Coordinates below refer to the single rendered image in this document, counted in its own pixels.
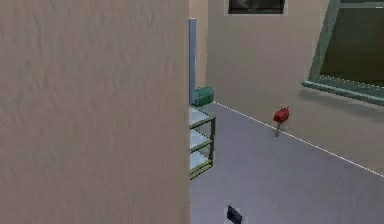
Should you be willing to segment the dark framed wall picture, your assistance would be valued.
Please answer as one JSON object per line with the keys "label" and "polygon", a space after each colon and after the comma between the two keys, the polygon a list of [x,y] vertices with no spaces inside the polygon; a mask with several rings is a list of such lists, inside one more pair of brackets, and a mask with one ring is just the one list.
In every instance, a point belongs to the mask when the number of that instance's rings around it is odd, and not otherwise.
{"label": "dark framed wall picture", "polygon": [[286,0],[227,0],[228,15],[281,15]]}

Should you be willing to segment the green cylinder bin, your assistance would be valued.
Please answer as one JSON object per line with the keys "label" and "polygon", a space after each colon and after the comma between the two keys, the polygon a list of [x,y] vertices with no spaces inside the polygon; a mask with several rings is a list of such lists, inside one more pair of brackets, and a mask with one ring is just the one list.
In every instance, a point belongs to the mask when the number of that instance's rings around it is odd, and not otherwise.
{"label": "green cylinder bin", "polygon": [[194,91],[192,104],[202,107],[214,101],[214,91],[211,87],[201,87]]}

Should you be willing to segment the blue grey door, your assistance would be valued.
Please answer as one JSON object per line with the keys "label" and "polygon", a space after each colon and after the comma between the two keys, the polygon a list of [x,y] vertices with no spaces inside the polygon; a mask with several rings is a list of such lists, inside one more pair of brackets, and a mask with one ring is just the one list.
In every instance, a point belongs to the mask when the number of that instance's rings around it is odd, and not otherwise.
{"label": "blue grey door", "polygon": [[189,18],[189,104],[193,102],[196,74],[196,18]]}

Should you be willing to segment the green frame glass shelf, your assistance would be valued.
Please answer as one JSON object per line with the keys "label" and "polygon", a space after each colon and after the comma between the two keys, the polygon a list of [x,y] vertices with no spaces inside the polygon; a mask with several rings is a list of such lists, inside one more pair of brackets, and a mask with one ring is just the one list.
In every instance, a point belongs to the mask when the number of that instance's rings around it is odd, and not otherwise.
{"label": "green frame glass shelf", "polygon": [[216,116],[189,107],[190,179],[213,167],[215,150]]}

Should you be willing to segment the green framed window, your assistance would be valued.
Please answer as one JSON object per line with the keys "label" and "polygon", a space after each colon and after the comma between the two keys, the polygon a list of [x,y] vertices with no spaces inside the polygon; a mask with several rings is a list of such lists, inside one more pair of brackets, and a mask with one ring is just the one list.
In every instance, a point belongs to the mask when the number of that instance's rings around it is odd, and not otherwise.
{"label": "green framed window", "polygon": [[329,0],[302,85],[384,107],[384,0]]}

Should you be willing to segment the small black flat object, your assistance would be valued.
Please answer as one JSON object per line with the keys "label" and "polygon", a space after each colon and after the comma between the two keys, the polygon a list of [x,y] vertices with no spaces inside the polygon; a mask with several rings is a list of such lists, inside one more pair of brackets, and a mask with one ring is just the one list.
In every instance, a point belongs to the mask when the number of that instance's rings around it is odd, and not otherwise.
{"label": "small black flat object", "polygon": [[233,224],[242,224],[243,220],[241,214],[231,205],[227,207],[227,219],[230,220]]}

